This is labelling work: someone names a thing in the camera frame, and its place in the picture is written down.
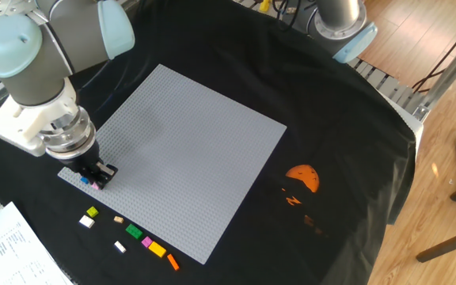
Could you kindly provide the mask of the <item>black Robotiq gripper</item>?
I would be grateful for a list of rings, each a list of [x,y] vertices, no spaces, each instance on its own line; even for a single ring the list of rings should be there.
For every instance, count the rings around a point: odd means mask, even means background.
[[[84,154],[76,158],[61,159],[60,161],[74,172],[79,173],[82,183],[94,183],[102,190],[117,174],[118,168],[100,161],[99,153],[99,144],[94,142]]]

